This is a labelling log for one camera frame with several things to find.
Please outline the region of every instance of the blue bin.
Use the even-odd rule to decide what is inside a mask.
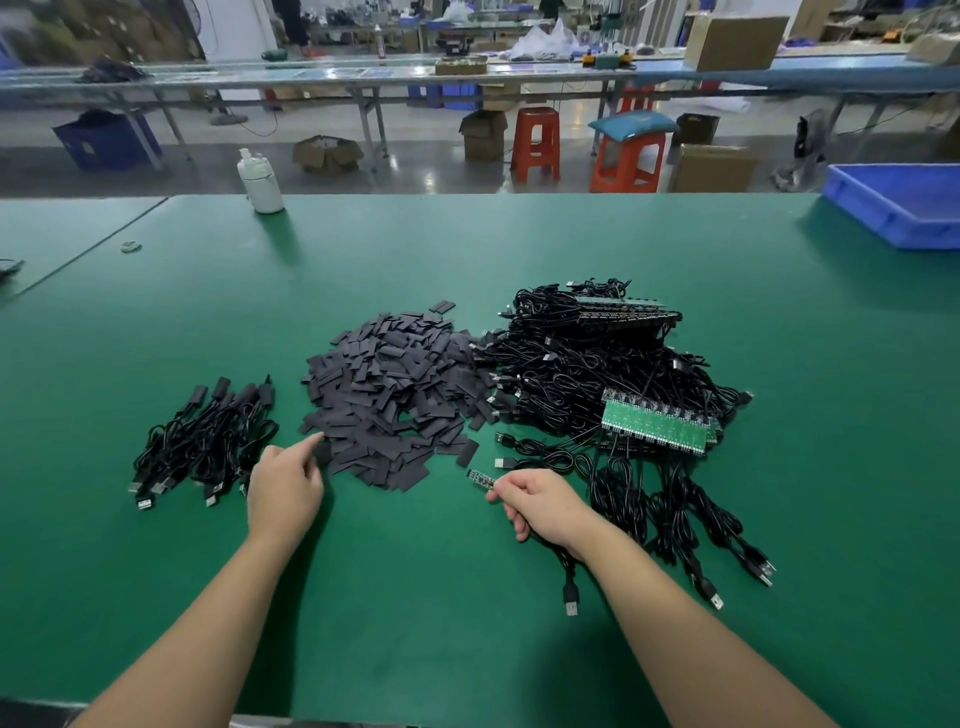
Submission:
[[[407,86],[407,98],[408,99],[426,99],[426,105],[431,109],[441,109],[444,106],[444,102],[441,101],[441,92],[440,87],[436,84],[431,85],[408,85]]]
[[[480,86],[478,84],[444,84],[444,96],[479,96]],[[459,109],[461,111],[476,111],[480,104],[476,101],[444,101],[446,109]]]
[[[160,145],[156,143],[147,120],[141,113],[135,113],[133,117],[159,157],[162,154]],[[122,172],[150,162],[133,132],[130,119],[123,114],[102,109],[85,111],[76,121],[54,127],[54,133],[85,172]]]
[[[822,194],[895,248],[960,248],[960,164],[832,164]]]

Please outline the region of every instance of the hand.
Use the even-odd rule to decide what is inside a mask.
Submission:
[[[600,519],[563,478],[548,470],[507,473],[487,493],[487,500],[503,500],[516,539],[526,541],[531,528],[552,544],[563,546],[580,559],[577,544]]]
[[[247,494],[251,541],[266,541],[293,554],[317,517],[324,482],[313,448],[324,438],[311,435],[290,448],[268,445],[253,468]]]

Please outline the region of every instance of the forearm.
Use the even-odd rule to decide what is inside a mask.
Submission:
[[[288,558],[282,546],[246,541],[74,725],[227,726]]]
[[[618,528],[598,518],[576,548],[673,728],[833,725]]]

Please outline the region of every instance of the orange object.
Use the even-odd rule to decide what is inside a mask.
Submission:
[[[600,152],[593,167],[590,192],[656,192],[660,184],[660,167],[663,165],[663,150],[666,148],[665,133],[648,133],[635,136],[620,145],[620,158],[616,164],[604,164],[607,151],[606,136],[600,142]],[[652,172],[639,168],[640,152],[644,147],[657,147],[657,162]]]
[[[651,91],[656,91],[654,85],[640,86],[637,88],[627,86],[623,89],[623,96],[620,97],[620,108],[617,113],[624,111],[652,111],[656,101],[647,97]]]
[[[540,141],[534,143],[536,127],[541,127],[542,131]],[[521,109],[516,115],[510,170],[516,170],[519,182],[526,182],[531,167],[550,167],[553,179],[560,178],[560,113],[550,107]]]

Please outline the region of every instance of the blue cushion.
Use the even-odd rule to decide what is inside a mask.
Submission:
[[[617,144],[645,133],[667,133],[677,130],[677,122],[659,111],[627,111],[605,116],[588,124]]]

